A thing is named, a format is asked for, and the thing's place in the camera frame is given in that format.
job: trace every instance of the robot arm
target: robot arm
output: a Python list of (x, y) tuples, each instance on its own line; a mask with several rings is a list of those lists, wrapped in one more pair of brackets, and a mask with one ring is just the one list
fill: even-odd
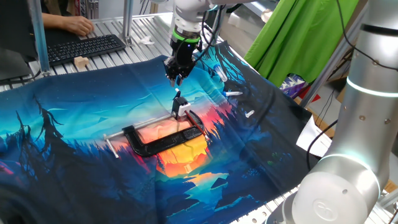
[(195, 49), (201, 50), (201, 23), (205, 12), (216, 5), (252, 2), (253, 0), (175, 0), (175, 27), (170, 45), (172, 56), (165, 62), (166, 77), (172, 86), (182, 84), (189, 76), (196, 61), (193, 58)]
[(398, 1), (368, 4), (356, 47), (375, 61), (355, 50), (329, 151), (267, 224), (363, 224), (387, 184), (398, 131)]

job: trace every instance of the metal table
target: metal table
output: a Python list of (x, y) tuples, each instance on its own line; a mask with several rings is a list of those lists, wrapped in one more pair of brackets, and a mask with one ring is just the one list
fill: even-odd
[[(62, 65), (57, 65), (50, 67), (50, 76), (52, 75), (67, 75), (69, 73), (85, 72), (109, 67), (120, 66), (129, 63), (143, 62), (156, 58), (160, 55), (170, 56), (172, 49), (170, 47), (170, 34), (169, 27), (172, 23), (172, 14), (153, 14), (146, 16), (133, 16), (132, 17), (132, 43), (133, 46), (126, 47), (124, 50), (118, 52), (113, 52), (109, 54), (103, 54), (100, 56), (90, 57), (90, 64), (83, 69), (78, 69), (73, 63), (64, 63)], [(123, 30), (123, 18), (117, 17), (113, 19), (97, 19), (93, 20), (95, 25), (95, 30), (93, 33), (88, 34), (86, 37), (80, 37), (86, 39), (89, 37), (98, 37), (108, 34), (120, 35)], [(152, 41), (155, 42), (154, 45), (144, 45), (140, 43), (140, 40), (145, 36), (150, 35)], [(210, 38), (210, 33), (205, 34), (208, 39)], [(40, 69), (38, 62), (31, 62), (29, 67), (32, 69), (33, 73), (37, 73)], [(0, 85), (0, 92), (10, 90), (13, 88), (18, 88), (26, 83), (14, 84), (14, 85)], [(283, 196), (263, 205), (255, 211), (244, 215), (243, 217), (235, 220), (233, 223), (264, 223), (266, 218), (273, 212), (278, 205), (280, 205), (285, 198), (294, 192), (298, 191), (298, 188), (292, 189)], [(384, 211), (379, 206), (376, 205), (372, 213), (370, 214), (368, 220), (365, 224), (386, 224), (391, 218), (392, 214)]]

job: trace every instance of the cable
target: cable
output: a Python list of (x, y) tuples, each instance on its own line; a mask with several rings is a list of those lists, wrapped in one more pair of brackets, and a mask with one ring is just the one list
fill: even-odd
[(140, 14), (140, 15), (141, 15), (141, 13), (142, 13), (142, 10), (144, 9), (145, 1), (149, 1), (149, 0), (143, 0), (143, 1), (141, 1), (141, 2), (142, 2), (142, 5), (141, 5), (141, 9), (140, 9), (140, 11), (139, 11), (139, 14)]
[(388, 224), (391, 224), (392, 221), (394, 221), (395, 217), (397, 216), (398, 213), (398, 209), (396, 210), (396, 212), (394, 212), (394, 215), (392, 216), (392, 218), (390, 219), (390, 221), (388, 222)]
[(334, 125), (337, 124), (338, 119), (333, 122), (331, 125), (329, 125), (329, 127), (327, 127), (325, 130), (323, 130), (310, 144), (310, 146), (308, 147), (308, 151), (307, 151), (307, 167), (308, 170), (311, 170), (311, 163), (310, 163), (310, 151), (312, 146), (315, 144), (315, 142), (323, 135), (325, 134), (329, 129), (331, 129)]
[[(224, 8), (225, 8), (225, 5), (222, 5), (222, 6), (220, 6), (220, 9), (219, 9), (219, 10), (223, 10)], [(216, 38), (215, 33), (216, 33), (216, 32), (218, 31), (218, 29), (220, 28), (220, 25), (221, 25), (221, 12), (218, 13), (218, 22), (217, 22), (217, 25), (216, 25), (215, 30), (214, 30), (213, 33), (212, 33), (212, 36), (211, 36), (211, 39), (210, 39), (210, 43), (212, 43), (212, 42), (215, 40), (215, 38)], [(193, 38), (193, 37), (195, 37), (195, 36), (197, 36), (197, 34), (193, 34), (193, 35), (191, 35), (191, 36), (189, 36), (189, 37), (184, 38), (184, 40), (181, 42), (181, 44), (179, 45), (178, 49), (177, 49), (176, 52), (175, 52), (175, 57), (176, 57), (176, 58), (177, 58), (178, 52), (180, 51), (181, 46), (183, 45), (183, 43), (185, 43), (185, 41), (186, 41), (187, 39)], [(211, 45), (207, 45), (206, 48), (205, 48), (205, 49), (203, 50), (203, 52), (201, 53), (201, 55), (199, 55), (199, 57), (196, 58), (195, 61), (193, 61), (192, 63), (190, 63), (190, 64), (188, 64), (188, 65), (185, 65), (185, 66), (179, 65), (178, 62), (177, 62), (177, 59), (175, 60), (175, 62), (176, 62), (176, 64), (177, 64), (177, 66), (179, 66), (179, 67), (187, 68), (187, 67), (191, 66), (192, 64), (196, 64), (196, 63), (197, 63), (197, 62), (210, 50), (210, 47), (211, 47)]]
[(367, 58), (369, 58), (370, 60), (372, 60), (372, 61), (373, 61), (375, 64), (377, 64), (378, 66), (383, 67), (383, 68), (388, 68), (388, 69), (391, 69), (391, 70), (396, 70), (396, 71), (398, 71), (398, 68), (392, 68), (392, 67), (388, 67), (388, 66), (385, 66), (385, 65), (380, 64), (377, 60), (374, 60), (372, 57), (370, 57), (369, 55), (367, 55), (367, 54), (364, 53), (363, 51), (359, 50), (359, 49), (356, 48), (352, 43), (349, 42), (349, 40), (348, 40), (348, 38), (347, 38), (346, 31), (345, 31), (344, 20), (343, 20), (343, 13), (341, 12), (340, 2), (339, 2), (339, 0), (336, 0), (336, 2), (337, 2), (337, 6), (338, 6), (338, 12), (340, 13), (340, 21), (341, 21), (341, 26), (342, 26), (342, 28), (343, 28), (343, 35), (344, 35), (344, 38), (346, 39), (347, 43), (348, 43), (352, 48), (354, 48), (355, 50), (357, 50), (359, 53), (363, 54), (365, 57), (367, 57)]
[[(343, 78), (344, 74), (348, 71), (348, 69), (350, 68), (350, 66), (351, 66), (351, 62), (349, 62), (348, 66), (344, 69), (344, 71), (343, 71), (343, 73), (341, 74), (341, 76), (340, 76), (339, 79), (342, 79), (342, 78)], [(332, 96), (334, 96), (335, 90), (336, 90), (336, 89), (333, 89), (333, 91), (331, 92), (329, 98), (331, 98)], [(332, 102), (333, 102), (333, 98), (330, 99), (329, 106), (328, 106), (328, 108), (326, 109), (325, 114), (323, 115), (320, 124), (322, 124), (323, 120), (325, 119), (325, 116), (326, 116), (326, 114), (327, 114), (327, 112), (328, 112), (328, 110), (329, 110), (329, 108), (330, 108)]]
[(330, 106), (331, 106), (331, 103), (333, 102), (333, 97), (334, 97), (334, 95), (335, 95), (335, 90), (333, 89), (333, 91), (331, 92), (331, 95), (330, 95), (331, 98), (330, 98), (329, 106), (328, 106), (328, 108), (326, 109), (325, 114), (323, 115), (322, 120), (321, 120), (321, 122), (319, 123), (319, 125), (322, 124), (323, 120), (325, 119), (325, 116), (326, 116), (326, 114), (328, 113), (328, 110), (329, 110), (329, 108), (330, 108)]
[(0, 81), (0, 85), (12, 85), (12, 84), (21, 84), (21, 83), (25, 83), (28, 81), (31, 81), (35, 78), (37, 78), (42, 72), (39, 70), (36, 75), (34, 75), (32, 78), (27, 78), (21, 81)]
[[(216, 26), (216, 29), (215, 30), (213, 30), (213, 35), (211, 36), (211, 39), (210, 39), (210, 43), (212, 43), (215, 39), (216, 39), (216, 33), (217, 33), (217, 31), (218, 31), (218, 29), (220, 29), (221, 27), (220, 27), (220, 25), (221, 25), (221, 15), (222, 15), (222, 13), (221, 13), (221, 11), (225, 8), (225, 6), (226, 5), (222, 5), (222, 6), (220, 6), (220, 11), (219, 11), (219, 13), (218, 13), (218, 22), (217, 22), (217, 26)], [(205, 50), (202, 52), (202, 54), (201, 55), (199, 55), (199, 57), (194, 61), (194, 63), (197, 63), (209, 50), (210, 50), (210, 45), (207, 45), (207, 47), (205, 48)]]
[(147, 4), (146, 4), (145, 9), (144, 9), (144, 12), (142, 12), (143, 15), (145, 15), (145, 12), (147, 11), (148, 4), (149, 4), (149, 0), (147, 1)]
[(321, 113), (319, 113), (318, 118), (315, 120), (315, 124), (317, 124), (319, 117), (322, 116), (323, 110), (326, 108), (327, 104), (329, 103), (330, 98), (333, 97), (333, 94), (334, 94), (334, 93), (335, 93), (335, 90), (333, 90), (333, 91), (330, 93), (330, 95), (329, 95), (329, 97), (328, 97), (328, 100), (326, 100), (326, 103), (325, 103), (325, 105), (323, 106), (323, 108), (322, 108), (322, 110), (321, 110)]

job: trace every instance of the black keyboard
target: black keyboard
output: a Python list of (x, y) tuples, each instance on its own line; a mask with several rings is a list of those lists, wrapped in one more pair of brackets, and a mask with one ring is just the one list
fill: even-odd
[(85, 40), (47, 46), (51, 66), (72, 62), (75, 57), (92, 57), (122, 50), (126, 45), (116, 35), (104, 35)]

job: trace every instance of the green curtain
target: green curtain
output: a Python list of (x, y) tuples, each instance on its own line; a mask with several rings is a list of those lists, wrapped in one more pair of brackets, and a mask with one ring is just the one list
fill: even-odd
[[(340, 0), (345, 25), (357, 3)], [(290, 73), (311, 83), (342, 34), (336, 0), (281, 0), (244, 59), (276, 86)]]

